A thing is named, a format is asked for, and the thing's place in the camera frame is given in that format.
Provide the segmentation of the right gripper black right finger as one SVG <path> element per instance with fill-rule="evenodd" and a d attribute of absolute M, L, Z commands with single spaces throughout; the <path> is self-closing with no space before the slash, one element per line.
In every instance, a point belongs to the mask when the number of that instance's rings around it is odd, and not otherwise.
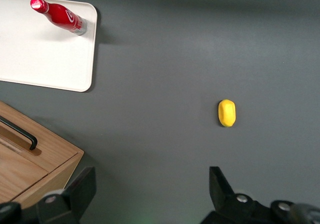
<path fill-rule="evenodd" d="M 209 194 L 214 210 L 202 224 L 270 224 L 268 207 L 246 194 L 235 193 L 218 166 L 209 168 Z"/>

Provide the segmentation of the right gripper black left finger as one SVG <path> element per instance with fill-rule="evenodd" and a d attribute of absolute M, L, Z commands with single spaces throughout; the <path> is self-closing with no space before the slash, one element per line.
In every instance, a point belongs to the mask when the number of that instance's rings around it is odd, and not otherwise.
<path fill-rule="evenodd" d="M 36 205 L 40 224 L 78 224 L 97 192 L 96 169 L 86 167 L 65 189 L 46 194 Z"/>

